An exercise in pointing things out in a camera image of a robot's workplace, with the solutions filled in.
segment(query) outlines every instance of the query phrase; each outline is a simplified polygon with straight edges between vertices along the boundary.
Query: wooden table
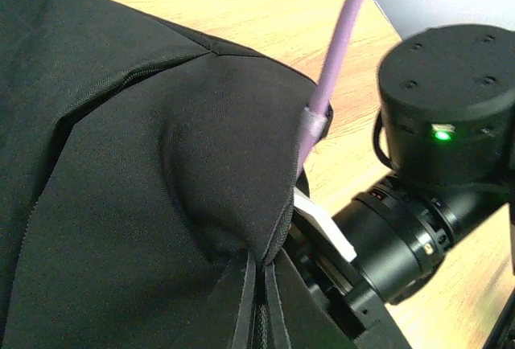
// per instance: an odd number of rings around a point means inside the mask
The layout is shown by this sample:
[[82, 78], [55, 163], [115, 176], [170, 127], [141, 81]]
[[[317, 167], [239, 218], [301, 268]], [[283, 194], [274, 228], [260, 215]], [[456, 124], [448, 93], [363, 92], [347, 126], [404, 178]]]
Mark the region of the wooden table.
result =
[[[343, 0], [115, 0], [253, 47], [318, 80]], [[307, 162], [313, 197], [338, 211], [385, 173], [371, 147], [376, 69], [399, 38], [366, 0], [332, 105], [330, 136]], [[504, 209], [452, 251], [417, 296], [390, 307], [415, 349], [478, 348], [515, 285]]]

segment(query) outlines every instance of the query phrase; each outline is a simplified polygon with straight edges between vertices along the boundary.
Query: black backpack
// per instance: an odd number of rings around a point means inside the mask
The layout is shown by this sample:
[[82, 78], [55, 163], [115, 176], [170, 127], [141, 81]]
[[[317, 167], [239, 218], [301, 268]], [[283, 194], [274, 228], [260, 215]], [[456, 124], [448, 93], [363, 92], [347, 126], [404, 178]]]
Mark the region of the black backpack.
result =
[[0, 7], [3, 349], [354, 347], [282, 249], [311, 80], [109, 0]]

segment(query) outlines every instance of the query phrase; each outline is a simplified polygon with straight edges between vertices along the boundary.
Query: gold screw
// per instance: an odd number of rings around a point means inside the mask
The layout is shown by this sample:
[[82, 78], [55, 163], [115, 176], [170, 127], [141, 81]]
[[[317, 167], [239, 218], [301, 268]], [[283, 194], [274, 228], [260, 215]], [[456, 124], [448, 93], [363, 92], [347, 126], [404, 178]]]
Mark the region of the gold screw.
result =
[[431, 255], [432, 253], [435, 252], [433, 249], [433, 246], [431, 246], [429, 243], [424, 244], [424, 251], [426, 252], [427, 255]]

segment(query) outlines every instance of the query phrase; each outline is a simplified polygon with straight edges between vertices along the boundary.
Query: black cable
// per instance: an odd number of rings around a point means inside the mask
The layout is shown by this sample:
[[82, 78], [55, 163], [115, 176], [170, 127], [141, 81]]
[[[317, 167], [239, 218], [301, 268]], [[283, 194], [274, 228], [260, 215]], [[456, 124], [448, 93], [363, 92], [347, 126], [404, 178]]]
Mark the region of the black cable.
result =
[[381, 149], [380, 136], [382, 128], [383, 119], [381, 117], [380, 111], [377, 113], [376, 123], [373, 127], [373, 151], [375, 152], [376, 157], [384, 166], [393, 170], [392, 161], [389, 159], [388, 156], [386, 156], [385, 152], [383, 152], [383, 150]]

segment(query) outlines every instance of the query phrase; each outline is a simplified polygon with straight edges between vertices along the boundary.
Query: green led light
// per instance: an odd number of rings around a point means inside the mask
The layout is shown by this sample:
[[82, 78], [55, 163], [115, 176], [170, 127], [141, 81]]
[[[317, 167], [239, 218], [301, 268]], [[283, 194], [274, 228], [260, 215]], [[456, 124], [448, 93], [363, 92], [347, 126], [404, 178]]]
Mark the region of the green led light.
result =
[[437, 131], [435, 133], [435, 137], [442, 142], [448, 142], [451, 140], [451, 135], [448, 132], [443, 132], [442, 130]]

